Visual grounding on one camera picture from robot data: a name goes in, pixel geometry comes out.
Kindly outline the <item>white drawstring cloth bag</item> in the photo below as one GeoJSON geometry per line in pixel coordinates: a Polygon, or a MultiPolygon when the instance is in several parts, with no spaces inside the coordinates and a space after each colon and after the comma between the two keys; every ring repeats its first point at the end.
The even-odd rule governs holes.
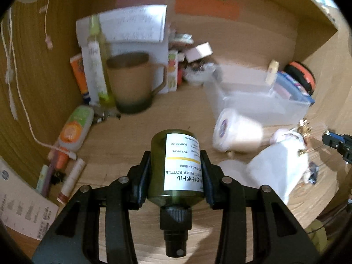
{"type": "Polygon", "coordinates": [[[303,174],[308,171],[308,153],[303,136],[293,130],[279,129],[271,144],[249,163],[225,160],[218,165],[224,174],[244,186],[270,186],[285,203],[303,174]]]}

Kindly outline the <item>white round plastic tub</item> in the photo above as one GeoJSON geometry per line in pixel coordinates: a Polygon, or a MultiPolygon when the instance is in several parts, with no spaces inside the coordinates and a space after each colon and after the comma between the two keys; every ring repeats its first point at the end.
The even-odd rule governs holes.
{"type": "Polygon", "coordinates": [[[260,148],[263,135],[264,129],[259,122],[233,108],[225,108],[216,121],[212,145],[220,152],[250,153],[260,148]]]}

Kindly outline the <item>dark green pump bottle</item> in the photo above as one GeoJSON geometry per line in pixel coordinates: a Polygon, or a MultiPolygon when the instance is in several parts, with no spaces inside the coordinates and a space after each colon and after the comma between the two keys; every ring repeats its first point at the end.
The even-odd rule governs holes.
{"type": "Polygon", "coordinates": [[[166,255],[184,257],[192,207],[204,199],[199,141],[186,130],[163,130],[152,138],[150,158],[147,199],[160,208],[166,255]]]}

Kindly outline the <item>printed receipt paper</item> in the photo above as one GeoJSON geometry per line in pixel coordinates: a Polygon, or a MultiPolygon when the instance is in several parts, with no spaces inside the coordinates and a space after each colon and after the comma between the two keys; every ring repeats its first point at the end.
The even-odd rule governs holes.
{"type": "Polygon", "coordinates": [[[4,160],[0,172],[1,221],[27,237],[43,239],[59,207],[25,183],[4,160]]]}

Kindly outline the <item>white lip balm stick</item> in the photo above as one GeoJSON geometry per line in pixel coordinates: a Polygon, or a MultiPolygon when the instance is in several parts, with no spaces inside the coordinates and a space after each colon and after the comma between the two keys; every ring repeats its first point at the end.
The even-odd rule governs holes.
{"type": "Polygon", "coordinates": [[[86,163],[81,158],[77,158],[57,197],[61,204],[66,204],[69,201],[69,197],[85,166],[86,163]]]}

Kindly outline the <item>blue patchwork pouch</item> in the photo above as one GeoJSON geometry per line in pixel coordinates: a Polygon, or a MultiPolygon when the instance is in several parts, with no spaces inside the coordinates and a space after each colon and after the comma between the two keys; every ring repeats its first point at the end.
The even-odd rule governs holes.
{"type": "Polygon", "coordinates": [[[303,86],[289,74],[284,71],[277,73],[277,78],[273,89],[283,98],[291,101],[308,103],[309,106],[315,103],[315,100],[308,94],[303,86]]]}

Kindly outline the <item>clear plastic storage bin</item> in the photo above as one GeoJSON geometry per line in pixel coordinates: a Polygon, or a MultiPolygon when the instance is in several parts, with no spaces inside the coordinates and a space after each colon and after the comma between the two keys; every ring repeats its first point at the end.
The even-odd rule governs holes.
{"type": "Polygon", "coordinates": [[[204,89],[215,118],[225,108],[252,118],[263,126],[292,125],[308,112],[309,104],[283,99],[266,84],[267,72],[238,64],[220,65],[204,89]]]}

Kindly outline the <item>cream lotion bottle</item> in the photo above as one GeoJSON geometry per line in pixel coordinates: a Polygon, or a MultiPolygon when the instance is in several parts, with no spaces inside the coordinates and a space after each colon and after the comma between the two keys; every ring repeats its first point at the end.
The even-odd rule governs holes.
{"type": "Polygon", "coordinates": [[[267,75],[266,75],[267,85],[272,85],[275,82],[278,70],[279,70],[279,62],[276,60],[271,60],[268,66],[267,75]]]}

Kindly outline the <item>orange green cream tube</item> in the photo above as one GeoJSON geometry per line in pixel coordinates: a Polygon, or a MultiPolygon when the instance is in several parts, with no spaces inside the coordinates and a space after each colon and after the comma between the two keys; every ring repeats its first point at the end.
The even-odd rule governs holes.
{"type": "Polygon", "coordinates": [[[76,160],[76,153],[82,147],[90,130],[94,117],[94,110],[90,106],[80,105],[68,118],[58,138],[59,148],[71,153],[76,160]]]}

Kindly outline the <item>small bowl of trinkets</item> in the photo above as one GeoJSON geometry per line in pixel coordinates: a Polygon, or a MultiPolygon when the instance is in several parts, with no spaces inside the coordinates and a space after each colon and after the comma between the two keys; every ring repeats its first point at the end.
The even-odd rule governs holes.
{"type": "Polygon", "coordinates": [[[190,85],[203,85],[204,83],[212,81],[212,76],[215,71],[216,65],[214,63],[188,66],[184,70],[183,78],[190,85]]]}

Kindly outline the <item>small pink white box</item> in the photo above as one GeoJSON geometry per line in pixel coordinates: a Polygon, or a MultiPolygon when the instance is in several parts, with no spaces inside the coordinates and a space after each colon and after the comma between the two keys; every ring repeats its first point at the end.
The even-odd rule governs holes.
{"type": "Polygon", "coordinates": [[[212,55],[213,51],[208,42],[197,45],[196,47],[185,50],[185,59],[188,63],[203,59],[212,55]]]}

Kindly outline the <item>brown ceramic mug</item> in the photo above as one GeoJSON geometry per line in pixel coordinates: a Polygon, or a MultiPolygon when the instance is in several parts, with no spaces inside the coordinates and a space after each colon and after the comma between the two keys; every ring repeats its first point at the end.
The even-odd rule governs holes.
{"type": "Polygon", "coordinates": [[[110,87],[117,109],[121,113],[135,114],[152,105],[153,97],[167,84],[167,65],[152,63],[146,52],[123,53],[106,61],[110,87]],[[163,69],[162,81],[152,88],[153,75],[163,69]]]}

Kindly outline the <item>orange tube behind bottle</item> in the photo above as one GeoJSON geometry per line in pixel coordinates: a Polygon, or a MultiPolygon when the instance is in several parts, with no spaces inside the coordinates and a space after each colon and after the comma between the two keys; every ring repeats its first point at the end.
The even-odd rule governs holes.
{"type": "Polygon", "coordinates": [[[86,83],[82,54],[77,54],[74,57],[70,58],[70,65],[73,70],[73,74],[78,84],[80,93],[82,95],[83,102],[84,104],[88,105],[91,99],[88,91],[88,85],[86,83]]]}

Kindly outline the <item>fruit print carton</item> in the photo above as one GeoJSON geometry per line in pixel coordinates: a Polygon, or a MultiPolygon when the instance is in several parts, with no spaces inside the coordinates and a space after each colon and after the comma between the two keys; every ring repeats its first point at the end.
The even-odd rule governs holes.
{"type": "Polygon", "coordinates": [[[168,76],[167,85],[168,91],[174,92],[177,90],[178,84],[178,51],[170,50],[168,52],[168,76]]]}

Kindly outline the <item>orange sticky note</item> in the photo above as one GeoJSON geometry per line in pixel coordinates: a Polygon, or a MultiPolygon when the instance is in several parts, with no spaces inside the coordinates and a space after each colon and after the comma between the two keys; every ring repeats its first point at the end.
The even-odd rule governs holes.
{"type": "Polygon", "coordinates": [[[207,16],[237,20],[240,15],[239,4],[224,0],[175,0],[177,14],[207,16]]]}

